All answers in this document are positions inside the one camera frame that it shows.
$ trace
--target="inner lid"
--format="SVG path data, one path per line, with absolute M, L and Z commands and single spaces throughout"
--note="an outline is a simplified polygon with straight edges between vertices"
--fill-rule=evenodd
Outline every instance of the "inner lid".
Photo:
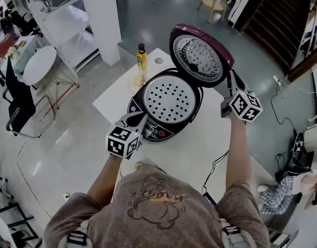
M 174 54 L 191 75 L 212 83 L 223 76 L 223 66 L 217 52 L 203 39 L 180 35 L 173 41 Z

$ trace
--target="black chair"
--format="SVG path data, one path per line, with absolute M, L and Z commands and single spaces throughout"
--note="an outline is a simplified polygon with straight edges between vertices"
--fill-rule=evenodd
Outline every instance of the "black chair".
M 10 103 L 9 105 L 10 119 L 6 125 L 7 131 L 11 131 L 15 136 L 21 135 L 21 136 L 31 137 L 31 138 L 40 138 L 43 132 L 56 120 L 56 112 L 50 101 L 50 98 L 47 95 L 44 95 L 34 104 L 30 87 L 17 80 L 17 77 L 15 76 L 12 65 L 11 65 L 10 57 L 8 57 L 7 74 L 6 74 L 5 82 L 7 85 L 7 89 L 3 93 L 3 98 Z M 13 101 L 10 101 L 6 97 L 7 91 L 10 92 L 13 98 Z M 20 133 L 20 131 L 28 122 L 28 120 L 35 114 L 36 106 L 44 98 L 47 98 L 50 104 L 51 110 L 54 114 L 54 118 L 52 119 L 52 121 L 47 126 L 45 126 L 45 128 L 37 136 L 30 136 L 24 133 Z

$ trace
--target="gray t-shirt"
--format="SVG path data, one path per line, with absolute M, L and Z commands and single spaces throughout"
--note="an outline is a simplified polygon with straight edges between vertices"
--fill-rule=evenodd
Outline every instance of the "gray t-shirt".
M 249 188 L 238 181 L 213 206 L 190 185 L 145 165 L 120 180 L 102 209 L 86 194 L 73 194 L 47 225 L 44 247 L 58 247 L 85 220 L 94 247 L 223 247 L 218 219 L 224 218 L 267 248 L 268 231 Z

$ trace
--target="black bottle cap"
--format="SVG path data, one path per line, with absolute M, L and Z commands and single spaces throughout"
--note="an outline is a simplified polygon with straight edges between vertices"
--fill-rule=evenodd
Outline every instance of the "black bottle cap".
M 143 43 L 139 44 L 139 51 L 144 51 L 144 44 Z

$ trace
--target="white pillar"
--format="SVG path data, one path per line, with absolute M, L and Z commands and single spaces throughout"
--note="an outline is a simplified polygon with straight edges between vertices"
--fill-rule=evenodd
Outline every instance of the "white pillar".
M 102 59 L 110 66 L 120 60 L 120 36 L 116 0 L 83 0 Z

